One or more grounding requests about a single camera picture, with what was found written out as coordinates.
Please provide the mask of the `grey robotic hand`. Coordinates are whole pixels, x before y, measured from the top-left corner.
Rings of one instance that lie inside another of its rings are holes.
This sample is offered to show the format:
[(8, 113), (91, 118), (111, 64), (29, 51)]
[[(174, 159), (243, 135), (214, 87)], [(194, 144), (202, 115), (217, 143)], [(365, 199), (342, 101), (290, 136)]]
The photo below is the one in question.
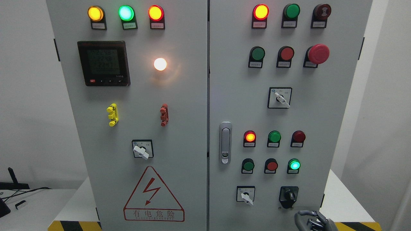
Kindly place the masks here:
[(294, 215), (294, 222), (299, 231), (337, 231), (338, 228), (331, 219), (319, 211), (300, 210)]

